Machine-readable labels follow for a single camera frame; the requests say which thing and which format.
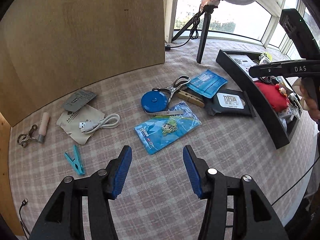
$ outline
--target blue packet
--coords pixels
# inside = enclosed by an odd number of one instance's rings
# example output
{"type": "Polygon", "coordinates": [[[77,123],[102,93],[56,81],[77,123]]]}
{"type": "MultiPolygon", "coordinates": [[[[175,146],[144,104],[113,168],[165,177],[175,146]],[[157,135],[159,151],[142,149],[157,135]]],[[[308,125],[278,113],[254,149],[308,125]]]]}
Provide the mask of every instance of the blue packet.
{"type": "Polygon", "coordinates": [[[143,146],[151,155],[201,125],[198,117],[184,101],[170,108],[170,110],[183,110],[183,114],[158,115],[134,128],[143,146]]]}
{"type": "Polygon", "coordinates": [[[187,86],[206,98],[212,98],[218,89],[227,82],[223,77],[218,76],[208,69],[193,78],[187,86]]]}

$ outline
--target red pouch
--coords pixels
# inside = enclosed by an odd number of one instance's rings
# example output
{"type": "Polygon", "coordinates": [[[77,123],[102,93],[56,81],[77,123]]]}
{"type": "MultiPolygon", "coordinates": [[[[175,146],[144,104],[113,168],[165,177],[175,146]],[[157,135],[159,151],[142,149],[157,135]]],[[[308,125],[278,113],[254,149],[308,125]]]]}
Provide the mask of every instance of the red pouch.
{"type": "Polygon", "coordinates": [[[281,112],[282,110],[287,109],[287,104],[289,104],[288,98],[281,95],[274,84],[265,84],[260,81],[256,81],[255,84],[276,112],[281,112]]]}

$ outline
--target tablecloth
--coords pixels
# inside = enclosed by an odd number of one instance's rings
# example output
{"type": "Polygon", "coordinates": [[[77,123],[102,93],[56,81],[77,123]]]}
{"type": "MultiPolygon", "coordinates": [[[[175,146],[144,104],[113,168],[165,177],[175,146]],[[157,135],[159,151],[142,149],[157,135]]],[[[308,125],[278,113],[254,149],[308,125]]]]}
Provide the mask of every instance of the tablecloth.
{"type": "MultiPolygon", "coordinates": [[[[132,164],[122,194],[110,201],[119,239],[197,239],[206,201],[199,200],[192,191],[182,160],[185,145],[190,144],[199,158],[227,176],[251,175],[271,203],[309,168],[314,122],[306,111],[302,113],[291,143],[276,150],[259,116],[212,117],[204,109],[188,103],[202,125],[155,155],[147,154],[133,129],[150,118],[140,106],[145,92],[153,87],[166,87],[180,75],[194,77],[207,69],[228,80],[225,88],[240,90],[215,62],[219,49],[266,50],[254,44],[208,40],[202,63],[198,64],[197,49],[198,41],[190,41],[181,48],[166,52],[164,64],[123,73],[85,87],[97,94],[89,105],[106,115],[118,113],[121,116],[117,128],[100,129],[84,146],[78,147],[85,176],[105,168],[124,145],[132,147],[132,164]]],[[[278,51],[267,51],[275,60],[286,60],[278,51]]],[[[63,155],[71,152],[75,141],[56,125],[63,112],[61,105],[69,96],[44,106],[11,130],[9,176],[12,197],[17,211],[22,200],[28,198],[22,216],[30,231],[62,179],[67,175],[80,178],[63,155]],[[43,112],[51,115],[45,143],[30,143],[22,148],[16,142],[18,135],[29,131],[33,124],[39,126],[43,112]]],[[[179,101],[174,97],[170,105],[179,101]]],[[[299,184],[274,205],[280,219],[288,213],[298,190],[299,184]]],[[[228,206],[231,205],[232,198],[228,197],[228,206]]],[[[231,223],[232,218],[228,216],[227,224],[231,223]]],[[[90,239],[89,229],[87,213],[84,212],[86,239],[90,239]]],[[[225,239],[230,238],[231,230],[226,229],[225,239]]]]}

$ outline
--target wood panel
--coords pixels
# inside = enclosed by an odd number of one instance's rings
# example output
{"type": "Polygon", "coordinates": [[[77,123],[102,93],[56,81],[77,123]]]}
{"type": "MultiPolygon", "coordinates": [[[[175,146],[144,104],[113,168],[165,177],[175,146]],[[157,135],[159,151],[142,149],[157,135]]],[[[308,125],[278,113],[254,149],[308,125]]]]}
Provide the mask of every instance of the wood panel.
{"type": "Polygon", "coordinates": [[[9,183],[8,153],[11,126],[0,113],[0,213],[16,236],[23,236],[23,231],[13,205],[9,183]]]}
{"type": "Polygon", "coordinates": [[[15,0],[0,22],[0,111],[13,126],[80,87],[164,62],[163,0],[15,0]]]}

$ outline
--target pink tube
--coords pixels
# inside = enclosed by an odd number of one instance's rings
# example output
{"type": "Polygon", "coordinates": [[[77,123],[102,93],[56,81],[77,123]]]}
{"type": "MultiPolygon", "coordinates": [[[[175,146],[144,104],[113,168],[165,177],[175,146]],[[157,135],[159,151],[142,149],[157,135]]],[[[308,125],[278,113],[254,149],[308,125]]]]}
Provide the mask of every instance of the pink tube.
{"type": "Polygon", "coordinates": [[[40,124],[40,127],[39,127],[39,137],[38,137],[38,142],[39,143],[44,143],[44,137],[45,137],[45,135],[47,133],[47,127],[48,127],[49,119],[50,119],[49,113],[43,113],[41,124],[40,124]]]}

